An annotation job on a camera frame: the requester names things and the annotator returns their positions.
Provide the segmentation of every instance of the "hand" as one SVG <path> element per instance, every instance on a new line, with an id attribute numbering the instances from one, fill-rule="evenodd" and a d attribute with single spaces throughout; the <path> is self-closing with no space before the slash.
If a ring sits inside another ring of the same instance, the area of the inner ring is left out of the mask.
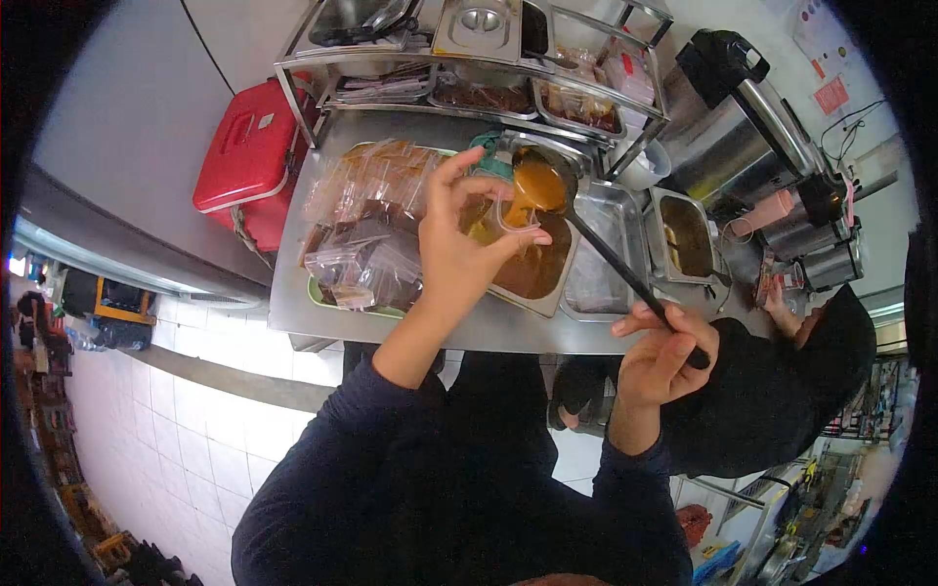
<path id="1" fill-rule="evenodd" d="M 768 287 L 768 296 L 765 298 L 763 309 L 772 316 L 779 315 L 782 311 L 788 311 L 785 300 L 781 296 L 781 284 L 774 277 Z"/>
<path id="2" fill-rule="evenodd" d="M 695 312 L 668 301 L 661 303 L 678 333 L 666 329 L 642 301 L 612 327 L 613 336 L 618 338 L 650 330 L 628 349 L 619 366 L 617 402 L 627 408 L 657 407 L 692 393 L 704 386 L 717 363 L 717 330 Z M 698 370 L 685 364 L 695 345 L 709 354 L 709 368 Z"/>
<path id="3" fill-rule="evenodd" d="M 794 338 L 798 328 L 801 327 L 801 320 L 785 305 L 785 299 L 781 295 L 781 283 L 774 278 L 772 284 L 769 285 L 764 309 L 772 316 L 772 321 L 786 338 Z"/>
<path id="4" fill-rule="evenodd" d="M 486 247 L 460 233 L 460 210 L 469 194 L 492 199 L 514 197 L 514 189 L 506 181 L 463 176 L 484 152 L 481 146 L 462 151 L 430 174 L 427 215 L 420 222 L 421 299 L 445 306 L 457 319 L 485 294 L 509 258 L 532 244 L 551 243 L 551 236 L 543 230 L 506 234 Z"/>

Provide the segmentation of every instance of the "black hoodie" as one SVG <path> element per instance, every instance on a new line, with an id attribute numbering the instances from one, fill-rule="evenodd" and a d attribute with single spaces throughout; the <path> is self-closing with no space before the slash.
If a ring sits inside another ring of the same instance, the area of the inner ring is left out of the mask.
<path id="1" fill-rule="evenodd" d="M 827 303 L 804 348 L 712 322 L 719 357 L 709 382 L 661 408 L 673 473 L 736 478 L 792 461 L 870 376 L 876 334 L 850 285 Z"/>

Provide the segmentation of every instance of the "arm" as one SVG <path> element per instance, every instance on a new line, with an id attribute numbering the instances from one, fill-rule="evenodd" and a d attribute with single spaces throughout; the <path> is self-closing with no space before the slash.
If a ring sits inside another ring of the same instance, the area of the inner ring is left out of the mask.
<path id="1" fill-rule="evenodd" d="M 647 305 L 635 304 L 630 314 L 613 324 L 613 335 L 628 336 L 650 330 L 623 356 L 618 394 L 602 446 L 593 498 L 621 522 L 641 528 L 649 567 L 658 572 L 655 583 L 688 580 L 691 572 L 687 542 L 669 490 L 670 459 L 661 435 L 660 405 L 703 386 L 716 364 L 697 370 L 685 364 L 695 345 L 710 356 L 719 351 L 719 335 L 698 316 L 665 304 L 672 334 Z"/>
<path id="2" fill-rule="evenodd" d="M 388 455 L 410 438 L 438 431 L 440 398 L 414 389 L 443 340 L 511 255 L 532 242 L 550 242 L 537 231 L 482 247 L 459 233 L 467 195 L 495 194 L 507 185 L 462 177 L 482 153 L 460 153 L 429 177 L 427 217 L 420 223 L 423 295 L 371 363 L 359 364 L 329 397 L 251 501 L 232 544 L 240 586 L 328 580 L 344 562 L 343 546 L 368 522 L 358 504 Z"/>

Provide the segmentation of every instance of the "navy sweater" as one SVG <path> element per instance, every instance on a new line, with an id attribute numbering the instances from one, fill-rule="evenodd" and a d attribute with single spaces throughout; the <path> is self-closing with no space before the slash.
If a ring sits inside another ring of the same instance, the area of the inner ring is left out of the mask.
<path id="1" fill-rule="evenodd" d="M 607 439 L 589 498 L 454 440 L 446 408 L 359 364 L 238 524 L 237 584 L 690 583 L 660 438 L 637 457 Z"/>

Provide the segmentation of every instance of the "stainless steel counter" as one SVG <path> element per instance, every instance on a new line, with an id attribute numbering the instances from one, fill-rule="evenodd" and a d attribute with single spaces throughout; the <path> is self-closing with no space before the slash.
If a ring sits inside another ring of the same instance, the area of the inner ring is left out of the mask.
<path id="1" fill-rule="evenodd" d="M 477 120 L 428 114 L 362 111 L 333 112 L 326 124 L 331 128 L 325 132 L 320 150 L 311 151 L 307 156 L 290 205 L 270 294 L 268 327 L 320 338 L 380 342 L 397 325 L 397 320 L 321 308 L 314 305 L 307 294 L 309 275 L 298 261 L 302 241 L 309 230 L 302 208 L 320 161 L 324 157 L 339 157 L 355 144 L 388 137 L 415 141 L 423 146 L 462 150 L 473 137 L 495 127 Z M 761 253 L 754 244 L 734 248 L 729 256 L 735 275 L 737 271 L 743 277 L 758 273 Z M 718 299 L 707 300 L 700 287 L 662 287 L 668 295 L 699 308 L 708 319 L 717 317 L 716 308 L 726 294 L 722 287 L 715 289 Z M 762 311 L 747 310 L 751 305 L 748 295 L 748 288 L 734 286 L 722 315 L 739 319 L 753 334 L 768 336 L 769 317 Z M 799 308 L 803 310 L 803 307 L 802 302 Z M 609 335 L 608 323 L 577 322 L 560 309 L 547 320 L 485 295 L 446 340 L 444 347 L 490 352 L 623 353 L 637 338 L 613 338 Z"/>

